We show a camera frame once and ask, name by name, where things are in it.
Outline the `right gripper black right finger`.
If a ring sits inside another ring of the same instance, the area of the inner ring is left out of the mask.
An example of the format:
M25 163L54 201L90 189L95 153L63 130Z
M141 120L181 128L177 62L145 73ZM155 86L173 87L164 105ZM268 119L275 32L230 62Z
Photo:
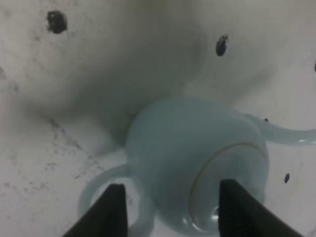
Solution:
M236 180L220 182L219 233L222 237L300 237Z

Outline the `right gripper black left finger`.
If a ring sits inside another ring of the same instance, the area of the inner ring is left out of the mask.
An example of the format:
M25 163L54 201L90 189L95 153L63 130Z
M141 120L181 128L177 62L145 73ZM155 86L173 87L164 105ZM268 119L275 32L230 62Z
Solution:
M64 236L128 236L125 186L123 184L108 186L87 213Z

